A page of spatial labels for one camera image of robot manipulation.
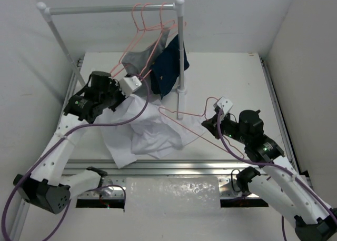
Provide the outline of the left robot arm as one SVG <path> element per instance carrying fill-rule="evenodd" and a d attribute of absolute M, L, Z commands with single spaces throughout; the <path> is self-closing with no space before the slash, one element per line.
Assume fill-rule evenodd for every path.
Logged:
<path fill-rule="evenodd" d="M 88 167 L 64 178 L 63 170 L 86 130 L 93 126 L 103 110 L 116 110 L 126 99 L 117 80 L 109 73 L 91 72 L 85 86 L 66 104 L 58 129 L 27 178 L 17 175 L 13 181 L 22 198 L 53 214 L 60 213 L 70 200 L 86 191 L 101 187 L 107 172 Z"/>

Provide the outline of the pink wire hanger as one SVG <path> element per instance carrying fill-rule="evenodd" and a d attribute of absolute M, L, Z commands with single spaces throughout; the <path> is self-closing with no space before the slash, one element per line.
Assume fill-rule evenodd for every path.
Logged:
<path fill-rule="evenodd" d="M 180 122 L 176 121 L 175 119 L 169 117 L 169 116 L 166 114 L 166 111 L 168 111 L 168 112 L 171 113 L 171 114 L 177 114 L 177 115 L 189 115 L 189 116 L 195 116 L 195 117 L 201 117 L 201 118 L 207 119 L 207 118 L 206 118 L 207 105 L 208 105 L 208 101 L 211 100 L 211 99 L 214 99 L 214 100 L 216 100 L 216 101 L 219 100 L 218 98 L 216 98 L 216 97 L 214 97 L 214 96 L 208 97 L 208 98 L 206 99 L 206 101 L 205 101 L 204 111 L 203 111 L 202 114 L 194 114 L 194 113 L 188 113 L 188 112 L 182 112 L 182 111 L 172 111 L 172 110 L 170 110 L 170 109 L 168 109 L 168 108 L 166 108 L 166 107 L 164 107 L 164 106 L 163 106 L 163 107 L 159 107 L 159 108 L 158 108 L 158 112 L 159 112 L 161 115 L 163 115 L 163 116 L 165 116 L 166 118 L 168 118 L 168 119 L 170 119 L 171 121 L 173 121 L 174 123 L 176 123 L 176 124 L 178 124 L 179 126 L 183 127 L 183 128 L 184 128 L 185 130 L 187 130 L 188 132 L 190 132 L 190 133 L 194 134 L 195 136 L 197 136 L 197 139 L 201 138 L 201 139 L 203 139 L 204 141 L 206 141 L 206 142 L 210 143 L 211 145 L 215 146 L 216 148 L 219 148 L 220 150 L 229 153 L 225 148 L 220 147 L 219 145 L 217 145 L 217 144 L 211 142 L 210 140 L 206 139 L 206 138 L 203 136 L 203 133 L 201 133 L 201 134 L 196 133 L 195 131 L 191 130 L 189 127 L 186 127 L 185 125 L 181 124 Z"/>

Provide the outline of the white shirt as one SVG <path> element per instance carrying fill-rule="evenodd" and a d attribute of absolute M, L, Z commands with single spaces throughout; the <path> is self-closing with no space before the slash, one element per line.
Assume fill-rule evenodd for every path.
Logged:
<path fill-rule="evenodd" d="M 142 155 L 161 159 L 197 140 L 197 136 L 161 115 L 159 107 L 163 107 L 159 100 L 147 104 L 145 99 L 131 95 L 115 112 L 106 109 L 96 120 L 102 124 L 104 144 L 118 168 Z M 184 115 L 178 122 L 201 134 L 206 132 L 202 120 Z"/>

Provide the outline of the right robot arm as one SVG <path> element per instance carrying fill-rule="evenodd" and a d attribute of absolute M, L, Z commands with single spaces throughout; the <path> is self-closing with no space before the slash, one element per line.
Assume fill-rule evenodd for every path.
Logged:
<path fill-rule="evenodd" d="M 294 228 L 299 240 L 328 240 L 336 234 L 336 209 L 325 203 L 296 172 L 282 148 L 264 133 L 259 111 L 231 120 L 220 109 L 202 122 L 215 138 L 244 144 L 249 165 L 236 175 L 242 193 L 258 195 Z"/>

